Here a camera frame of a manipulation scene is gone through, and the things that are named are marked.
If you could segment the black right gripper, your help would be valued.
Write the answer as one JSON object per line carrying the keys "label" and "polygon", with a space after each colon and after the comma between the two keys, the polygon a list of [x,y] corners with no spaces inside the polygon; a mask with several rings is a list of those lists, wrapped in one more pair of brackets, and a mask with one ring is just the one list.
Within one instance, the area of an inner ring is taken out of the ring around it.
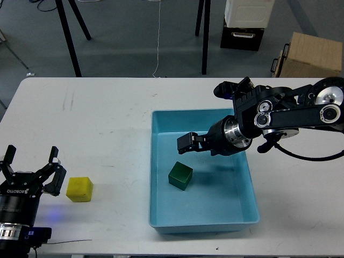
{"label": "black right gripper", "polygon": [[[234,116],[228,115],[213,124],[200,143],[201,151],[210,151],[211,156],[231,156],[247,150],[252,139],[245,137],[239,128],[239,123]],[[198,134],[189,132],[177,139],[177,150],[179,154],[199,151]]]}

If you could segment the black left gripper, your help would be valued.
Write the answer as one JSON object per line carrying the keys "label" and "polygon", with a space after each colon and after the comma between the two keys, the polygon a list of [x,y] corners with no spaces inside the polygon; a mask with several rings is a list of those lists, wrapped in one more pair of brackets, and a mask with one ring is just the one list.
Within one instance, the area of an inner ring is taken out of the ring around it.
{"label": "black left gripper", "polygon": [[52,146],[48,163],[35,176],[35,173],[13,172],[16,147],[8,145],[1,160],[1,172],[6,179],[1,183],[1,223],[33,225],[41,194],[60,194],[67,171],[58,159],[58,152]]}

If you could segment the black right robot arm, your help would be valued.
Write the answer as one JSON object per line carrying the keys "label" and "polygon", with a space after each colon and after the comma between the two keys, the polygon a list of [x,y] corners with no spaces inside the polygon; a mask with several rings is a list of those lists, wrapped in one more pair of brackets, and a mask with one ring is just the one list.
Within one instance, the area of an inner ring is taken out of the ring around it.
{"label": "black right robot arm", "polygon": [[206,134],[189,132],[177,139],[179,154],[210,151],[212,156],[230,156],[247,150],[252,140],[263,136],[259,153],[273,147],[286,155],[306,161],[330,161],[327,157],[304,157],[279,145],[282,138],[298,134],[300,128],[343,132],[343,78],[327,77],[314,85],[297,89],[254,86],[249,77],[239,83],[222,82],[213,91],[218,98],[231,100],[234,113],[213,124]]}

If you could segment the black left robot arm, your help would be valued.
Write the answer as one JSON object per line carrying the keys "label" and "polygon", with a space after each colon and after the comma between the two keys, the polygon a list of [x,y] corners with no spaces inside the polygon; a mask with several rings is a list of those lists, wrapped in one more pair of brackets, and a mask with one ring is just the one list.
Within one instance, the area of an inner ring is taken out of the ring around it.
{"label": "black left robot arm", "polygon": [[9,145],[1,160],[1,257],[28,257],[51,238],[52,229],[35,227],[42,194],[58,196],[67,171],[53,146],[47,164],[34,172],[14,172],[11,168],[16,147]]}

